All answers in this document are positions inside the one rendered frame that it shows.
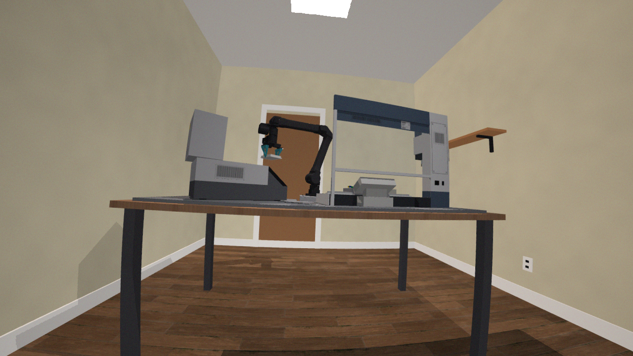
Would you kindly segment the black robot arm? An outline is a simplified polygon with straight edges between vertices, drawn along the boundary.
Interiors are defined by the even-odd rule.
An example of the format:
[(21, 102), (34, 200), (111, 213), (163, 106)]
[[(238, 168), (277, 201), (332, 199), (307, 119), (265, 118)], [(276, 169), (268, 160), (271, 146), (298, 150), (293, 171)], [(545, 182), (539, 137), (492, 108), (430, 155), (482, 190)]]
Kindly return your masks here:
[(288, 128), (307, 132), (313, 132), (323, 137), (322, 144), (319, 147), (318, 155), (315, 158), (314, 166), (309, 174), (305, 176), (305, 180), (310, 185), (309, 193), (306, 196), (316, 196), (319, 193), (320, 169), (326, 156), (326, 151), (331, 143), (333, 133), (326, 125), (314, 125), (296, 120), (288, 120), (279, 116), (273, 116), (269, 124), (260, 123), (258, 133), (265, 135), (277, 135), (278, 128)]

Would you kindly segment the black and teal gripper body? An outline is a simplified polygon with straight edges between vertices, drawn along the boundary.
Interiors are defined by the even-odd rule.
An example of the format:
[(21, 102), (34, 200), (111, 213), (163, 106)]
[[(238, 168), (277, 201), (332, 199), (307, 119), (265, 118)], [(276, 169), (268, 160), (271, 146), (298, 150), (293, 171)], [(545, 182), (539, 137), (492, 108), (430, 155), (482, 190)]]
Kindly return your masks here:
[[(280, 148), (281, 144), (277, 144), (277, 135), (269, 135), (269, 141), (267, 142), (263, 142), (263, 145), (269, 145), (269, 148), (273, 147), (273, 148)], [(263, 146), (262, 145), (262, 146)]]

